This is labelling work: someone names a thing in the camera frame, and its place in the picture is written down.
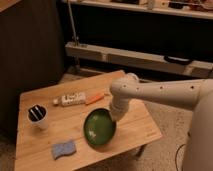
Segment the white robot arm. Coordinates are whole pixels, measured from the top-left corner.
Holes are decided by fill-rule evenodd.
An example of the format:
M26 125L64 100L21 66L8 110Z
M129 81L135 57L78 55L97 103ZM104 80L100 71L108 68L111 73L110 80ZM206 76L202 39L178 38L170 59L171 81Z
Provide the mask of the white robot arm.
M128 73L110 85L110 116L121 120L132 99L142 99L193 111L183 171L213 171L213 79L140 83Z

